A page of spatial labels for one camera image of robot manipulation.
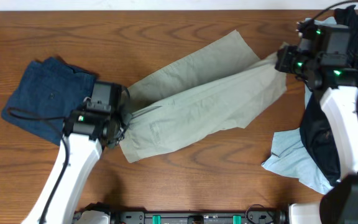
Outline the khaki shorts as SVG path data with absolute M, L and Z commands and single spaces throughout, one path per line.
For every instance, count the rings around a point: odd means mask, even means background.
M 120 143 L 126 159 L 175 152 L 215 132 L 247 127 L 287 89 L 276 61 L 275 54 L 258 58 L 232 31 L 136 82 Z

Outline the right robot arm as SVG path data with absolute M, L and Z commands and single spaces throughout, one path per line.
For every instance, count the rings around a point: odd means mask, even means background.
M 347 65 L 347 26 L 298 24 L 298 45 L 277 52 L 276 70 L 302 79 L 326 115 L 336 145 L 340 182 L 320 202 L 294 203 L 289 223 L 358 223 L 358 70 Z

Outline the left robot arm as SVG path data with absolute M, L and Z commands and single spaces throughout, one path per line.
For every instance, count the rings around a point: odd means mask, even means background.
M 24 223 L 71 223 L 86 180 L 105 147 L 124 139 L 132 116 L 129 90 L 96 81 L 91 97 L 63 122 L 60 148 L 44 188 Z

